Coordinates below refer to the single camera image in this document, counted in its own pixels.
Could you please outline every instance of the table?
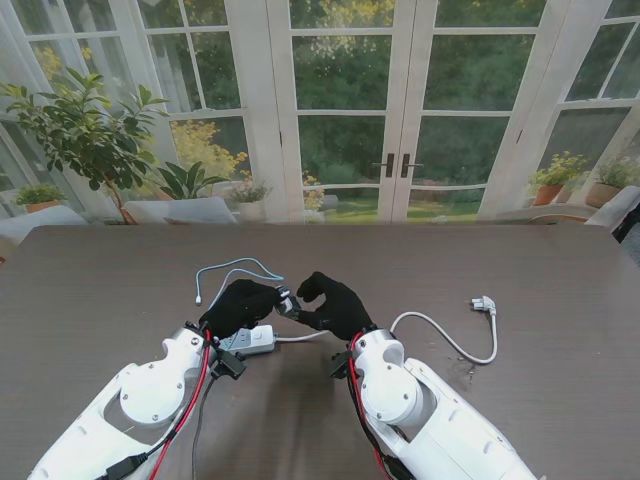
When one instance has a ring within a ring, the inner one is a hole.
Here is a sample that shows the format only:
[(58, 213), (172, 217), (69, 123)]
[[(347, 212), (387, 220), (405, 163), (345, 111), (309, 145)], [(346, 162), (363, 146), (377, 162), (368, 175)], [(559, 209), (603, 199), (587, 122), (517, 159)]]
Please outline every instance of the table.
[[(490, 351), (472, 296), (498, 306), (494, 364), (471, 366), (418, 319), (397, 330), (509, 438), (538, 477), (638, 478), (640, 269), (598, 227), (43, 227), (0, 268), (0, 465), (24, 478), (129, 362), (195, 321), (195, 271), (259, 258), (297, 287), (314, 270), (351, 286), (389, 327), (432, 315), (467, 350)], [(222, 273), (205, 277), (205, 299)], [(283, 335), (309, 330), (268, 318)], [(207, 401), (198, 478), (381, 478), (344, 381), (327, 377), (329, 336), (250, 358)], [(191, 478), (195, 422), (162, 478)]]

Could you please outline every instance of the red wire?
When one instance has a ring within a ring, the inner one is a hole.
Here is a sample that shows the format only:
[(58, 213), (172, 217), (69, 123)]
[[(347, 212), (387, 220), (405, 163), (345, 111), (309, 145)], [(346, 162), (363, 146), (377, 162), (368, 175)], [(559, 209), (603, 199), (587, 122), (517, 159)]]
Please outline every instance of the red wire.
[[(358, 332), (358, 334), (355, 337), (353, 337), (353, 340), (351, 341), (351, 351), (353, 351), (356, 348), (356, 343), (361, 336), (362, 336), (362, 332)], [(362, 405), (362, 398), (360, 398), (360, 389), (358, 388), (358, 377), (356, 376), (356, 364), (355, 364), (355, 361), (353, 360), (353, 357), (349, 358), (349, 370), (351, 373), (351, 381), (353, 383), (353, 388), (356, 391), (356, 400), (358, 401), (358, 415), (360, 415), (360, 418), (362, 418), (362, 420), (366, 423), (367, 419), (364, 414), (364, 406)], [(382, 472), (384, 473), (385, 478), (387, 478), (388, 480), (393, 480), (387, 473), (387, 469), (384, 468), (384, 464), (382, 462), (382, 457), (380, 457), (380, 453), (376, 449), (373, 450), (373, 453), (376, 456), (376, 463), (378, 464), (378, 467), (380, 467), (380, 470), (382, 470)]]
[[(189, 415), (191, 414), (191, 410), (193, 410), (193, 407), (195, 407), (196, 403), (198, 403), (198, 397), (200, 396), (200, 390), (202, 390), (202, 385), (204, 384), (204, 379), (207, 376), (207, 367), (209, 366), (209, 342), (211, 341), (211, 333), (209, 332), (209, 330), (207, 330), (206, 332), (207, 332), (206, 333), (206, 335), (207, 335), (207, 344), (206, 344), (205, 350), (204, 350), (204, 359), (202, 361), (202, 369), (200, 370), (200, 376), (198, 378), (198, 383), (196, 384), (195, 394), (193, 395), (193, 399), (191, 400), (191, 402), (187, 406), (187, 410), (186, 410), (184, 416), (182, 417), (182, 420), (180, 421), (180, 423), (178, 423), (178, 426), (176, 427), (176, 435), (178, 434), (178, 432), (180, 430), (182, 430), (182, 427), (184, 427), (184, 425), (187, 423), (187, 420), (189, 419)], [(168, 440), (167, 443), (165, 443), (164, 446), (162, 447), (162, 451), (160, 452), (160, 455), (158, 456), (158, 461), (156, 462), (156, 464), (153, 467), (153, 470), (151, 471), (151, 475), (149, 476), (149, 480), (154, 480), (156, 478), (156, 475), (158, 474), (158, 470), (160, 470), (160, 464), (162, 463), (162, 460), (164, 460), (164, 456), (166, 455), (167, 451), (169, 450), (169, 445), (171, 445), (171, 440)]]

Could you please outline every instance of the door handle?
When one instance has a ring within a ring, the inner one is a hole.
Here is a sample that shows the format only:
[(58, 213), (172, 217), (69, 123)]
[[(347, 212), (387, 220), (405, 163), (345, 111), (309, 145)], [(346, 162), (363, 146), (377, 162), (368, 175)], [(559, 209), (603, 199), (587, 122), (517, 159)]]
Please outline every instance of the door handle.
[(408, 153), (405, 153), (402, 156), (402, 171), (400, 172), (400, 177), (402, 178), (407, 178), (407, 175), (409, 174), (409, 167), (424, 167), (422, 163), (409, 163), (410, 159), (411, 155)]
[(387, 163), (372, 163), (374, 167), (387, 167), (384, 173), (384, 176), (390, 178), (393, 174), (393, 160), (395, 158), (395, 154), (390, 153), (387, 155)]

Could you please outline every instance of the white cable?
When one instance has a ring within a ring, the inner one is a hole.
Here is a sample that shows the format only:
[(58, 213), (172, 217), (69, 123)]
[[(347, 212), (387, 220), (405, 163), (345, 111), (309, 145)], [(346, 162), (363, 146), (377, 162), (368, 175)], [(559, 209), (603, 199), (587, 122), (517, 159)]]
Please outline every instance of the white cable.
[(207, 272), (209, 270), (217, 270), (219, 268), (229, 267), (231, 265), (235, 265), (236, 263), (240, 263), (240, 262), (244, 262), (244, 261), (254, 262), (254, 263), (258, 264), (260, 266), (260, 268), (262, 268), (262, 270), (264, 270), (264, 272), (269, 276), (267, 277), (267, 276), (264, 276), (264, 275), (260, 275), (260, 274), (255, 273), (255, 272), (251, 272), (249, 270), (245, 270), (244, 268), (233, 268), (233, 269), (231, 269), (229, 271), (229, 273), (227, 273), (227, 275), (224, 277), (224, 281), (222, 282), (222, 285), (220, 286), (220, 290), (218, 290), (218, 293), (216, 293), (216, 296), (213, 298), (213, 301), (209, 305), (209, 310), (218, 301), (218, 298), (220, 298), (220, 295), (222, 295), (222, 291), (224, 290), (224, 287), (227, 285), (227, 280), (229, 280), (229, 277), (233, 273), (242, 272), (242, 273), (246, 273), (248, 275), (251, 275), (253, 277), (260, 278), (262, 280), (269, 280), (269, 281), (272, 281), (272, 282), (282, 282), (284, 280), (284, 277), (282, 277), (280, 275), (276, 275), (275, 273), (270, 272), (269, 269), (267, 269), (267, 267), (265, 267), (262, 263), (260, 263), (260, 261), (256, 260), (255, 258), (251, 258), (251, 257), (238, 258), (236, 260), (232, 260), (231, 262), (221, 263), (220, 265), (212, 265), (210, 267), (204, 267), (204, 268), (201, 268), (200, 270), (198, 270), (196, 272), (196, 305), (200, 306), (202, 304), (202, 297), (200, 296), (200, 274), (202, 274), (204, 272)]
[(451, 344), (451, 346), (455, 348), (458, 351), (458, 353), (462, 355), (464, 358), (478, 365), (488, 365), (491, 362), (493, 362), (493, 360), (496, 358), (496, 355), (498, 353), (498, 331), (496, 328), (496, 315), (497, 315), (496, 307), (495, 307), (495, 304), (493, 303), (493, 300), (491, 300), (489, 297), (483, 297), (483, 299), (474, 299), (473, 304), (474, 304), (474, 309), (489, 312), (489, 314), (491, 315), (491, 338), (493, 341), (493, 351), (491, 352), (491, 356), (487, 359), (476, 358), (473, 355), (470, 355), (469, 353), (467, 353), (465, 350), (462, 349), (460, 345), (458, 345), (453, 340), (453, 338), (449, 336), (447, 332), (445, 332), (445, 330), (440, 325), (438, 325), (438, 322), (436, 322), (431, 317), (425, 315), (424, 313), (420, 313), (420, 312), (403, 313), (402, 315), (400, 315), (398, 318), (394, 320), (393, 324), (391, 325), (391, 329), (389, 331), (393, 333), (393, 331), (396, 329), (396, 326), (400, 323), (400, 321), (403, 318), (407, 318), (407, 317), (422, 318), (423, 320), (426, 320), (427, 322), (429, 322), (433, 327), (435, 327), (435, 329), (438, 330), (438, 332), (440, 332), (440, 334), (445, 338), (445, 340), (449, 342), (449, 344)]
[(306, 342), (307, 340), (311, 340), (312, 338), (319, 337), (320, 335), (324, 335), (325, 333), (329, 333), (329, 330), (323, 330), (322, 332), (312, 333), (311, 335), (305, 335), (304, 337), (293, 337), (293, 338), (276, 337), (276, 342), (285, 342), (285, 343)]

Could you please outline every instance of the lawn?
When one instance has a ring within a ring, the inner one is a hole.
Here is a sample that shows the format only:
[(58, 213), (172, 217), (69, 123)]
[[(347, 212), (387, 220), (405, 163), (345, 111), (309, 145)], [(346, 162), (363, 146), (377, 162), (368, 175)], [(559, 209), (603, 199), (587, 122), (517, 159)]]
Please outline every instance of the lawn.
[[(421, 202), (409, 205), (408, 223), (474, 222), (480, 202), (438, 203)], [(327, 210), (327, 223), (375, 223), (378, 199), (362, 198), (342, 200), (338, 207)]]

